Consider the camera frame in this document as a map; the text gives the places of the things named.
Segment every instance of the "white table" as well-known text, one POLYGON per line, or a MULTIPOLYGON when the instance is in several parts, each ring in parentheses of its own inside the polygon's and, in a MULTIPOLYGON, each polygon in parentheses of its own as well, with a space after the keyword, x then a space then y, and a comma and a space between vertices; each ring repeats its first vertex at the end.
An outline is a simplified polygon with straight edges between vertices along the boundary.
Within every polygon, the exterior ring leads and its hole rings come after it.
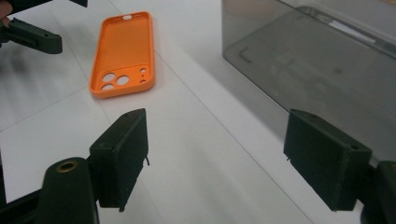
POLYGON ((101 223, 360 223, 334 213, 283 154, 288 113, 221 56, 221 2, 53 1, 15 15, 64 40, 47 55, 0 49, 0 148, 7 200, 41 188, 46 169, 89 147, 121 114, 146 108, 150 167, 125 208, 101 223), (97 100, 88 90, 101 21, 153 17, 156 84, 97 100))

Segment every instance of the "screw hole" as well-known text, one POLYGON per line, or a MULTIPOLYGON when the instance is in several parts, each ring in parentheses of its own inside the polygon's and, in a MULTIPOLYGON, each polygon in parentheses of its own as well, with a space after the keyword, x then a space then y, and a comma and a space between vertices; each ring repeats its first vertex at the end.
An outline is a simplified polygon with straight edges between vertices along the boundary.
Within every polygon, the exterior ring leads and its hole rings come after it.
POLYGON ((67 173, 76 169, 77 165, 78 163, 76 161, 65 161, 64 163, 56 167, 56 171, 58 173, 67 173))

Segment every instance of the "phone case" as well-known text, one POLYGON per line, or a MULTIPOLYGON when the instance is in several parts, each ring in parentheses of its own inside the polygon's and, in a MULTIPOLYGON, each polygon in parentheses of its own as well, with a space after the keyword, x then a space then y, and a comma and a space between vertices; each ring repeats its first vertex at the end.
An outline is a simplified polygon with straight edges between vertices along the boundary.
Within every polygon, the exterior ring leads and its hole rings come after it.
POLYGON ((155 82, 151 16, 137 12, 102 23, 90 91, 107 98, 150 89, 155 82))

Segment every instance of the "plastic container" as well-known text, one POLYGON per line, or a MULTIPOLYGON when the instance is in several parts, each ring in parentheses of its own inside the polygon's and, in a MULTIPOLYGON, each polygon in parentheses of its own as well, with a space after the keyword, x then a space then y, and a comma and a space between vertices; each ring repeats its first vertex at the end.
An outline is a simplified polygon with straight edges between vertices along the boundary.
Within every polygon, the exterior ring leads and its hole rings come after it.
POLYGON ((286 110, 307 111, 396 161, 396 6, 223 0, 223 56, 286 110))

